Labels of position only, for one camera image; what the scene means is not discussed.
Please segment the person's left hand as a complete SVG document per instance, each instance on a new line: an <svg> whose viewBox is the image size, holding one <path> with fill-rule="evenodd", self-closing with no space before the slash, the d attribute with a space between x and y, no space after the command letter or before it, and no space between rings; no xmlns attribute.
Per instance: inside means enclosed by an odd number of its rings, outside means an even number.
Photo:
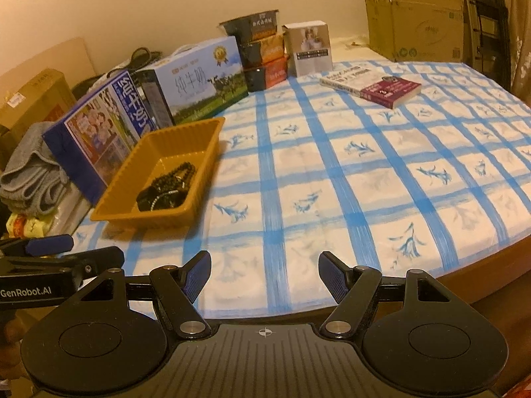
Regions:
<svg viewBox="0 0 531 398"><path fill-rule="evenodd" d="M1 312L1 378L16 380L28 378L21 356L21 341L28 327L21 317L22 310Z"/></svg>

